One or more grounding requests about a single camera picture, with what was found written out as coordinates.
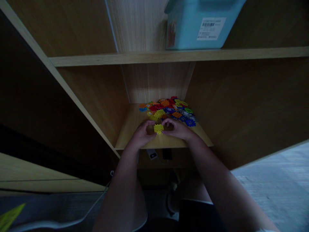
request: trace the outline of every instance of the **hand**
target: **hand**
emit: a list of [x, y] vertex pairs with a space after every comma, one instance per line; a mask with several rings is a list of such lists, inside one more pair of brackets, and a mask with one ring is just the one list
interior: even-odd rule
[[142, 146], [146, 145], [150, 140], [153, 140], [156, 137], [157, 133], [148, 135], [146, 132], [146, 128], [148, 125], [154, 125], [154, 124], [155, 121], [152, 120], [148, 120], [145, 121], [144, 123], [141, 123], [134, 132], [130, 141], [128, 142], [128, 145], [140, 149]]
[[164, 130], [162, 131], [163, 134], [169, 135], [169, 136], [175, 136], [178, 138], [181, 138], [185, 141], [188, 141], [194, 135], [196, 135], [192, 130], [190, 130], [186, 125], [184, 125], [182, 122], [172, 119], [172, 118], [167, 118], [163, 121], [162, 125], [166, 125], [167, 127], [172, 124], [174, 126], [174, 129], [171, 131]]

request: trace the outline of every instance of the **forearm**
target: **forearm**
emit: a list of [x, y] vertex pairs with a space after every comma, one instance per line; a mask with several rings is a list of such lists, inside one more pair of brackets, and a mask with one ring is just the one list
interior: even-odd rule
[[241, 183], [199, 136], [194, 135], [187, 143], [209, 196], [229, 230], [276, 230]]
[[132, 230], [138, 149], [128, 144], [103, 200], [93, 232]]

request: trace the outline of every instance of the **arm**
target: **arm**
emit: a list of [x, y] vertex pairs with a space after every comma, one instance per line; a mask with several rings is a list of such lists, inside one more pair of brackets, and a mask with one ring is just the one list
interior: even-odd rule
[[229, 231], [279, 231], [197, 134], [171, 118], [164, 120], [162, 124], [174, 126], [172, 131], [164, 131], [164, 134], [187, 142], [209, 196]]
[[125, 147], [118, 163], [110, 187], [103, 200], [93, 232], [131, 231], [135, 211], [136, 172], [138, 150], [152, 140], [156, 133], [147, 135], [148, 125], [154, 121], [141, 124]]

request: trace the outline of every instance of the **wooden shelf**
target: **wooden shelf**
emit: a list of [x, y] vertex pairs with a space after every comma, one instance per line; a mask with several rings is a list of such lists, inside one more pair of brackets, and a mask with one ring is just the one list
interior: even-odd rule
[[[139, 105], [140, 104], [130, 104], [127, 117], [122, 125], [115, 146], [116, 150], [123, 150], [139, 124], [149, 119], [146, 112], [142, 113], [138, 110]], [[196, 124], [196, 127], [191, 127], [191, 129], [197, 133], [209, 147], [213, 146], [212, 142], [199, 123]], [[146, 146], [142, 147], [142, 149], [184, 147], [187, 147], [187, 144], [182, 139], [161, 134], [157, 135], [154, 140], [150, 141]]]
[[50, 57], [55, 67], [107, 64], [163, 63], [212, 60], [249, 60], [309, 56], [309, 46], [257, 49], [218, 49], [107, 53], [99, 55]]

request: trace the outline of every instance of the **power adapter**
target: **power adapter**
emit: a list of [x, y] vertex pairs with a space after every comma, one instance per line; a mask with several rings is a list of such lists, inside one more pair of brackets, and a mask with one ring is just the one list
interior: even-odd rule
[[146, 149], [150, 160], [154, 160], [158, 158], [158, 154], [156, 153], [155, 149]]

